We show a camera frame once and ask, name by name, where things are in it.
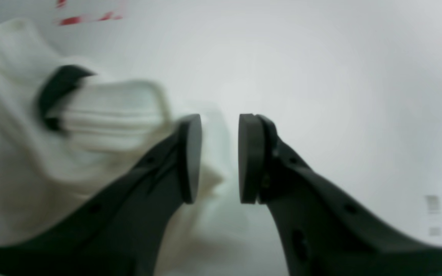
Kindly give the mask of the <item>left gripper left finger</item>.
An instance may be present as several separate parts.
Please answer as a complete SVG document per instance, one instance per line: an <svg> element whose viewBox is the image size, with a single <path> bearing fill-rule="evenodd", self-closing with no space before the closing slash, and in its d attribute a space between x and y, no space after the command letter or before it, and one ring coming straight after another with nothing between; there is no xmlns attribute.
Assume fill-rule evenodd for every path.
<svg viewBox="0 0 442 276"><path fill-rule="evenodd" d="M168 222L198 194L200 115L183 117L128 173L37 237L0 247L2 276L152 276Z"/></svg>

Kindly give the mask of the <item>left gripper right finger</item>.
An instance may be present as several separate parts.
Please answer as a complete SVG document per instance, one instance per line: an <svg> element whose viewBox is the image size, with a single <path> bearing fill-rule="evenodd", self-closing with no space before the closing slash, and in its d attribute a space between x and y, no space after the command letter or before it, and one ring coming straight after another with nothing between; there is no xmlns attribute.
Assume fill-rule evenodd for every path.
<svg viewBox="0 0 442 276"><path fill-rule="evenodd" d="M263 115L239 116L240 201L267 206L291 276L442 276L442 246L379 219L316 173Z"/></svg>

